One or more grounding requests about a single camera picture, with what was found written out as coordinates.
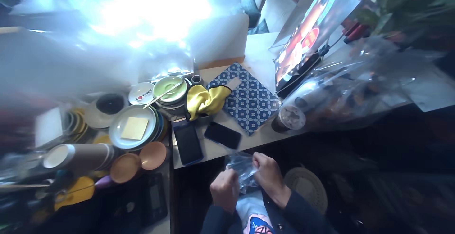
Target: blue tile pattern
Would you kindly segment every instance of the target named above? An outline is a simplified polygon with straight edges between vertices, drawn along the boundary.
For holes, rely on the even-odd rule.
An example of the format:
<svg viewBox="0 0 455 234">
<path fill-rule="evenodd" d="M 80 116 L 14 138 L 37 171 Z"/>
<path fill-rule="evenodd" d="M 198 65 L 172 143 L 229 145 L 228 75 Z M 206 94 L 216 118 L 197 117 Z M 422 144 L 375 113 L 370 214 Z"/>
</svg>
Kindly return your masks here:
<svg viewBox="0 0 455 234">
<path fill-rule="evenodd" d="M 279 109 L 281 102 L 239 63 L 232 64 L 207 88 L 226 85 L 235 77 L 242 83 L 226 98 L 223 109 L 237 120 L 248 135 L 252 135 Z"/>
</svg>

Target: jacket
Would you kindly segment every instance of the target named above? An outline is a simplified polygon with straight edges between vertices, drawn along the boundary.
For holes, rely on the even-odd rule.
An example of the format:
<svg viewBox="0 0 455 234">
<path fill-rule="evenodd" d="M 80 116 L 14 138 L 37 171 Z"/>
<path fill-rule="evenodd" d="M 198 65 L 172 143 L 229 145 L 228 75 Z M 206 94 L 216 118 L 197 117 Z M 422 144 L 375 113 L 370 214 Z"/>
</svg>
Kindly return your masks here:
<svg viewBox="0 0 455 234">
<path fill-rule="evenodd" d="M 276 234 L 337 234 L 326 220 L 302 196 L 292 191 L 286 208 L 281 210 L 262 190 L 264 206 Z M 202 225 L 201 234 L 242 234 L 238 214 L 230 214 L 222 207 L 212 205 Z"/>
</svg>

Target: plastic bag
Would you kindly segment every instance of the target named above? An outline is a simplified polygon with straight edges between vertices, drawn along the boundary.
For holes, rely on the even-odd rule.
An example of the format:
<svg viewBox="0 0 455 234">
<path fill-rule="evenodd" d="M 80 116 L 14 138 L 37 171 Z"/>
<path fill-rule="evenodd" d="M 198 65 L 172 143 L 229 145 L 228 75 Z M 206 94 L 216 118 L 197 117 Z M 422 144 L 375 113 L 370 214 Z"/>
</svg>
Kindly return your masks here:
<svg viewBox="0 0 455 234">
<path fill-rule="evenodd" d="M 306 117 L 307 131 L 333 131 L 368 126 L 382 114 L 406 103 L 396 64 L 397 47 L 370 37 L 344 45 L 325 57 L 284 101 Z"/>
<path fill-rule="evenodd" d="M 254 173 L 258 171 L 253 166 L 253 156 L 244 152 L 233 152 L 226 156 L 226 169 L 234 169 L 238 173 L 238 183 L 240 192 L 245 194 L 247 187 L 257 187 L 258 183 L 254 180 Z"/>
</svg>

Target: brown bowl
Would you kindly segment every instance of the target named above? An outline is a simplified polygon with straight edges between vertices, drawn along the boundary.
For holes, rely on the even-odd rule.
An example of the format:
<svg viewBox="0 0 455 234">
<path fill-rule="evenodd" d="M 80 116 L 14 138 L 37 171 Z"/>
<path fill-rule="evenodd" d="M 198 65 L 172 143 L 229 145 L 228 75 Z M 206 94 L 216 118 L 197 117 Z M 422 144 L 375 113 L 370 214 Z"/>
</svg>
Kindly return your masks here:
<svg viewBox="0 0 455 234">
<path fill-rule="evenodd" d="M 111 167 L 111 179 L 123 184 L 133 179 L 141 169 L 141 159 L 138 155 L 127 153 L 118 157 Z"/>
<path fill-rule="evenodd" d="M 141 158 L 142 168 L 153 170 L 164 162 L 168 154 L 166 146 L 161 142 L 151 142 L 142 148 L 139 157 Z"/>
</svg>

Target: dark sleeve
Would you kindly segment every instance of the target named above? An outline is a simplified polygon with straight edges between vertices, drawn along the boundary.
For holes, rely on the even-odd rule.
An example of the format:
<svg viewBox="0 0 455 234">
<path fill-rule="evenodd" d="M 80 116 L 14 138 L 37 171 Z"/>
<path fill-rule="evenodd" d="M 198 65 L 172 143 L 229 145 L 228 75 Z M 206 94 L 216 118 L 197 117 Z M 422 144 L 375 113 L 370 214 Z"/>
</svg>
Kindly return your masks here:
<svg viewBox="0 0 455 234">
<path fill-rule="evenodd" d="M 220 206 L 211 205 L 205 215 L 201 234 L 226 234 L 232 222 L 232 214 Z"/>
<path fill-rule="evenodd" d="M 325 216 L 295 191 L 284 209 L 284 217 L 299 233 L 337 234 Z"/>
</svg>

